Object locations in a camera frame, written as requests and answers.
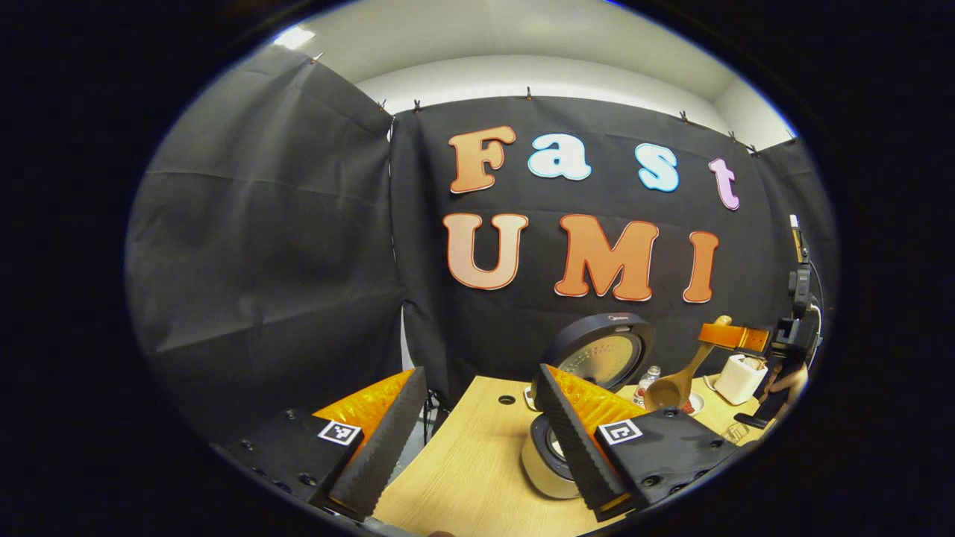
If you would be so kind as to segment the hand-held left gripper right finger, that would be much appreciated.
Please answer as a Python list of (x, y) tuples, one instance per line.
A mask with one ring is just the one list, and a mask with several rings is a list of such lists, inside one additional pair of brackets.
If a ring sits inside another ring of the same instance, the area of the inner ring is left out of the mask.
[(644, 412), (551, 365), (536, 371), (534, 401), (600, 522), (662, 509), (739, 456), (737, 445), (676, 407)]

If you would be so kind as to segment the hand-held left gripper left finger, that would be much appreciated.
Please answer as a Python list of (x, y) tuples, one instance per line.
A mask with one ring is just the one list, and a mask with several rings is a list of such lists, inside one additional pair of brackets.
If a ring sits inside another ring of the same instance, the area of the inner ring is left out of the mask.
[(286, 410), (218, 455), (290, 502), (362, 522), (372, 516), (428, 395), (423, 367), (308, 412)]

